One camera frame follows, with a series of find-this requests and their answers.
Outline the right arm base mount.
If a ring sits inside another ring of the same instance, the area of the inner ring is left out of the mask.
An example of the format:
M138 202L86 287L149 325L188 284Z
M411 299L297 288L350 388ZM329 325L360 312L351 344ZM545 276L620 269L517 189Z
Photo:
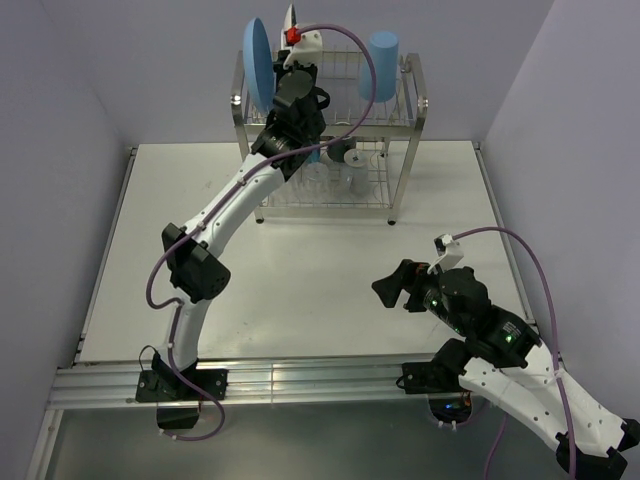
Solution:
M473 412L471 394L458 379L435 361L405 362L396 387L407 395L426 395L437 422L453 425L468 421Z

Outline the blue flower mug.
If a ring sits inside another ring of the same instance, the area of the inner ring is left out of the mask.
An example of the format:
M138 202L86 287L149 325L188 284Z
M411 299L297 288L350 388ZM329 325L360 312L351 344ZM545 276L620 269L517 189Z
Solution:
M322 155L322 150L321 149L313 150L309 154L307 159L305 160L305 164L306 165L311 165L311 164L320 163L321 162L321 155Z

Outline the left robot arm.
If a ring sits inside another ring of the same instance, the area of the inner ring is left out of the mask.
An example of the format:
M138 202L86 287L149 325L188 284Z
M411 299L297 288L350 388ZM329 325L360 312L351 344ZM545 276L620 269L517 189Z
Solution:
M264 129L239 171L199 214L162 231L162 264L170 271L174 314L167 339L153 356L153 388L171 400L193 391L198 342L212 300L231 273L220 257L236 230L259 204L283 186L315 151L326 128L329 94L318 87L318 68L276 64L273 104Z

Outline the clear glass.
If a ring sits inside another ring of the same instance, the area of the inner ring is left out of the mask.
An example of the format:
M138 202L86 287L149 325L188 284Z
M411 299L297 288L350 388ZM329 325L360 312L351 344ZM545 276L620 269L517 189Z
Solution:
M305 203L325 203L331 193L329 168L321 163L314 162L305 165L302 169L301 195Z

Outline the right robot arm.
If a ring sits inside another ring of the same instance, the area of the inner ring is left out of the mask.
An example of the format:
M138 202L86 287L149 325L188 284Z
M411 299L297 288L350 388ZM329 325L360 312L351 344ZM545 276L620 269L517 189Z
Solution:
M534 432L578 479L619 479L622 453L639 443L639 423L602 406L565 370L516 314L495 304L465 266L447 271L410 259L373 282L392 308L402 292L410 313L430 312L456 332L428 362L406 362L397 381L408 394L469 391L494 403Z

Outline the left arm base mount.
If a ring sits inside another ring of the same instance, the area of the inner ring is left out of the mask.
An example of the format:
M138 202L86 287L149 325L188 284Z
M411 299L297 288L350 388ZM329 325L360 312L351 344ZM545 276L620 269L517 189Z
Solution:
M193 369L186 377L213 396L223 400L226 395L227 369ZM165 430L190 430L199 420L200 404L205 396L177 378L167 383L153 370L143 370L138 379L135 402L156 406L157 425Z

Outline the blue plastic tumbler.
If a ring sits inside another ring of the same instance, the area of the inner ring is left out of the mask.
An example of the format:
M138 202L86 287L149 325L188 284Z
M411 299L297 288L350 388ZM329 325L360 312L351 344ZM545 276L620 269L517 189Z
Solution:
M376 88L373 89L371 72L366 60L362 62L359 74L359 95L363 100L371 98L375 91L375 102L391 100L396 93L396 70L399 59L399 38L391 31L377 31L371 34L367 50L373 61Z

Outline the dark green mug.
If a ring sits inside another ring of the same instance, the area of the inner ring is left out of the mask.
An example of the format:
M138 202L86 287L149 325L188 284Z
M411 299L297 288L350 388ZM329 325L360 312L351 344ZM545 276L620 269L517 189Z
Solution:
M357 140L354 137L346 137L327 147L328 157L336 163L344 163L345 155L348 151L354 150Z

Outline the white plate teal rim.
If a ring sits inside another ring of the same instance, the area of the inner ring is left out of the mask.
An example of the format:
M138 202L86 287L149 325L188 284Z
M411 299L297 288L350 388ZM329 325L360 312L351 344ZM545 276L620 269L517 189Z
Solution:
M297 15L294 3L291 3L285 13L283 27L281 30L281 50L289 49L297 44L301 39L298 31Z

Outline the blue round plate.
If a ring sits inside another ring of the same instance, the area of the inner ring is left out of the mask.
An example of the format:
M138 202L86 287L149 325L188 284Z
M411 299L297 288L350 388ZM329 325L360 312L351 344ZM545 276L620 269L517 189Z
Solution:
M256 109L268 115L275 92L272 53L262 20L253 18L243 34L243 67L247 89Z

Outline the light grey mug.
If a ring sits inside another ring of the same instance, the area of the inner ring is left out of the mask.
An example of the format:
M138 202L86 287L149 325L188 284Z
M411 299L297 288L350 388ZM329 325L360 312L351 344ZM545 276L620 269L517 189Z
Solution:
M354 195L365 196L370 190L369 156L361 150L350 149L344 154L345 181Z

